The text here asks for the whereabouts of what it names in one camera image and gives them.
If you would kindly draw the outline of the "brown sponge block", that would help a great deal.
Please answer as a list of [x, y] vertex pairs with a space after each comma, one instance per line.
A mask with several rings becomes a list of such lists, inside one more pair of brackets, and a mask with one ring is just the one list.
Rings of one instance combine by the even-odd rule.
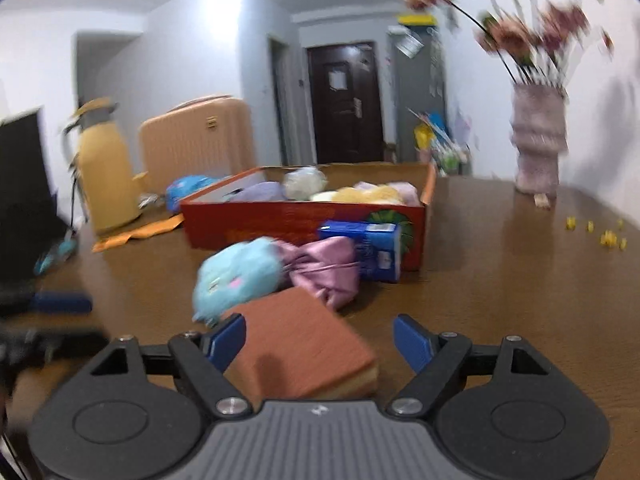
[[224, 314], [243, 315], [246, 341], [226, 376], [253, 404], [373, 396], [378, 358], [343, 320], [305, 289], [292, 287]]

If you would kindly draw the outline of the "blue plush toy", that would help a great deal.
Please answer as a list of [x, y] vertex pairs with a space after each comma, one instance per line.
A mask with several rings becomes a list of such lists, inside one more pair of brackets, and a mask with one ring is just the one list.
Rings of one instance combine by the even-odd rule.
[[193, 321], [213, 325], [230, 309], [275, 292], [283, 275], [276, 241], [241, 242], [207, 258], [192, 294]]

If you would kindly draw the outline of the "yellow white alpaca plush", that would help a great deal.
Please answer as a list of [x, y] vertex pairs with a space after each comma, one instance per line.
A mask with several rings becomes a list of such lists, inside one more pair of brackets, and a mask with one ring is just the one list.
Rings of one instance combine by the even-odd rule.
[[314, 194], [310, 200], [314, 203], [363, 204], [363, 205], [399, 205], [405, 202], [400, 193], [389, 185], [373, 185], [368, 188], [340, 188]]

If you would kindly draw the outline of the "clear plastic bottle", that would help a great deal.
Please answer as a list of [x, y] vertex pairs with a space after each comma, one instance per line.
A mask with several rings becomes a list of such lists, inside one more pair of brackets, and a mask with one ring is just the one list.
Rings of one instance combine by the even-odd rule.
[[328, 180], [324, 173], [314, 166], [306, 166], [288, 172], [282, 180], [283, 195], [288, 200], [310, 200], [321, 193]]

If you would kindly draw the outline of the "black monitor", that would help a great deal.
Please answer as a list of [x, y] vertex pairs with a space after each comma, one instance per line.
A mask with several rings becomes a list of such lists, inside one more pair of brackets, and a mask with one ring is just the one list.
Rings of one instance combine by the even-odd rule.
[[50, 190], [34, 110], [1, 123], [1, 279], [35, 276], [38, 260], [62, 240], [68, 225]]

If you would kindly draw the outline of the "blue white carton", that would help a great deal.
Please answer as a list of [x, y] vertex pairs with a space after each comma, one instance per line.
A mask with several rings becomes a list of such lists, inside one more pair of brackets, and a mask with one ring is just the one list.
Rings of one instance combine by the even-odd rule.
[[397, 283], [401, 272], [401, 227], [395, 223], [327, 221], [318, 229], [320, 240], [342, 236], [355, 246], [360, 278]]

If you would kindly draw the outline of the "orange shoehorn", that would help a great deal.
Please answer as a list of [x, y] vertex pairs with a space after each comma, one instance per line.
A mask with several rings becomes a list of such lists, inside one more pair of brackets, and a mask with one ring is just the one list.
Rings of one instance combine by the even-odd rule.
[[183, 215], [175, 214], [174, 216], [160, 221], [155, 221], [140, 228], [122, 232], [120, 234], [107, 237], [105, 240], [95, 242], [92, 248], [93, 252], [105, 252], [106, 250], [122, 247], [132, 240], [148, 240], [154, 236], [163, 235], [175, 231], [183, 224]]

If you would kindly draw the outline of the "red cardboard box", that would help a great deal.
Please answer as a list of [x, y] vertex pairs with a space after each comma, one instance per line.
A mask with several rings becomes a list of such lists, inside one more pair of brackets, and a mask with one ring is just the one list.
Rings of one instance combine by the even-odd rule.
[[267, 181], [282, 181], [288, 167], [257, 167], [222, 179], [180, 202], [186, 237], [194, 248], [221, 250], [243, 240], [270, 236], [303, 245], [318, 237], [318, 229], [329, 220], [395, 223], [401, 227], [401, 269], [417, 271], [422, 266], [425, 233], [430, 221], [430, 203], [437, 171], [432, 164], [321, 165], [328, 188], [346, 188], [360, 181], [372, 184], [408, 182], [418, 191], [420, 205], [334, 204], [314, 202], [232, 202], [230, 194]]

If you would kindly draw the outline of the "pink folded towel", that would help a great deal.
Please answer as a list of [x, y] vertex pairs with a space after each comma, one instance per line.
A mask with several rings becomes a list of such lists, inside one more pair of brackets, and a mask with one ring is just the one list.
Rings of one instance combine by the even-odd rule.
[[418, 190], [409, 182], [388, 182], [386, 184], [373, 184], [370, 182], [360, 181], [355, 188], [361, 191], [370, 192], [378, 188], [392, 188], [398, 195], [398, 200], [406, 206], [417, 207], [421, 205]]

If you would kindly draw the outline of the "purple folded towel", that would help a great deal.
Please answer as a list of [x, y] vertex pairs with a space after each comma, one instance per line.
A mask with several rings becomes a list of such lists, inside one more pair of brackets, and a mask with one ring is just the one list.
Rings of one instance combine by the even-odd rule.
[[276, 181], [259, 182], [228, 196], [230, 203], [267, 203], [287, 200], [282, 184]]

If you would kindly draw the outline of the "blue tissue pack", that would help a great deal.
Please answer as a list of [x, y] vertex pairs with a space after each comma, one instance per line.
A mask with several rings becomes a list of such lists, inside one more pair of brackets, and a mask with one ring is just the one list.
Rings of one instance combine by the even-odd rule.
[[166, 188], [165, 205], [172, 214], [180, 212], [180, 202], [193, 193], [198, 192], [202, 188], [217, 183], [219, 178], [203, 176], [202, 174], [191, 174], [190, 176], [181, 177]]

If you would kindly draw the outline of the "yellow thermos jug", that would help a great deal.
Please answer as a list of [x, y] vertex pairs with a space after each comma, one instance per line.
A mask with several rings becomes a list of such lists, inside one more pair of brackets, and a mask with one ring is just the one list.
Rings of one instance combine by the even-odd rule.
[[91, 100], [76, 110], [62, 131], [63, 154], [99, 235], [141, 214], [128, 146], [114, 119], [116, 108], [109, 98]]

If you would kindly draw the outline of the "peach suitcase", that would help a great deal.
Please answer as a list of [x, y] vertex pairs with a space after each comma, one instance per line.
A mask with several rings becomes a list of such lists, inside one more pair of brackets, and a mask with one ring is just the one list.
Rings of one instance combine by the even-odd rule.
[[256, 166], [250, 107], [233, 96], [206, 96], [146, 120], [139, 130], [145, 188], [163, 194], [187, 176], [233, 176]]

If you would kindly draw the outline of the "cluttered storage rack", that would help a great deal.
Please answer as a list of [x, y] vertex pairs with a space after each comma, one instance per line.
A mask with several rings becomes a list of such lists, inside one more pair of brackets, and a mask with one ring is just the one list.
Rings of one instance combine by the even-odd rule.
[[438, 113], [407, 112], [416, 118], [413, 129], [416, 157], [422, 164], [432, 162], [441, 176], [470, 176], [471, 152], [467, 145], [460, 145], [448, 133], [442, 115]]

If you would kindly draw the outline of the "yellow crumbs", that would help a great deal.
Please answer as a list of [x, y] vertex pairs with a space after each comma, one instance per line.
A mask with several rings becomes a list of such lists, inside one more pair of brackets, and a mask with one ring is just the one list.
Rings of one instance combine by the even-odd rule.
[[[567, 231], [576, 231], [579, 226], [578, 219], [569, 216], [565, 219], [564, 226]], [[625, 250], [628, 246], [628, 240], [623, 234], [624, 227], [625, 221], [618, 219], [614, 228], [601, 231], [598, 237], [599, 245], [607, 250], [618, 249], [621, 252]]]

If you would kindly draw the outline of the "dark brown door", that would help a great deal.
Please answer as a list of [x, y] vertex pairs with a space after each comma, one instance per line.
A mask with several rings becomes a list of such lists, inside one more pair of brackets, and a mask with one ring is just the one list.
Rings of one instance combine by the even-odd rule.
[[380, 162], [384, 129], [375, 43], [307, 50], [314, 143], [320, 164]]

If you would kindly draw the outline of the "pink ribbed vase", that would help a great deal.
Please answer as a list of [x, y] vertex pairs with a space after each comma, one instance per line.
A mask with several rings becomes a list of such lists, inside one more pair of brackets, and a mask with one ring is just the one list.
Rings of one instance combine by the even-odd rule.
[[548, 84], [516, 84], [512, 104], [511, 142], [518, 151], [516, 189], [554, 197], [560, 156], [567, 152], [565, 94]]

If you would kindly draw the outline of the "grey refrigerator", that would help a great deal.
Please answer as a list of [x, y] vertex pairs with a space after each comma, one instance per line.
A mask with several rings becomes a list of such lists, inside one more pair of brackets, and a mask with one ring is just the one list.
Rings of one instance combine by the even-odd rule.
[[413, 130], [419, 116], [435, 117], [445, 130], [446, 90], [442, 44], [432, 14], [404, 14], [387, 32], [394, 92], [396, 156], [416, 162]]

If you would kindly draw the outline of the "dried pink flowers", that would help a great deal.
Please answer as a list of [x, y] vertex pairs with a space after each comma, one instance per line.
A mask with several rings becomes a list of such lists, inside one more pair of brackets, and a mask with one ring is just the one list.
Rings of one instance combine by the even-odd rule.
[[570, 64], [578, 61], [577, 51], [591, 35], [582, 0], [543, 6], [538, 0], [489, 0], [490, 9], [478, 16], [454, 0], [402, 1], [416, 12], [440, 6], [451, 15], [461, 14], [475, 25], [478, 45], [500, 58], [513, 82], [561, 93], [570, 79]]

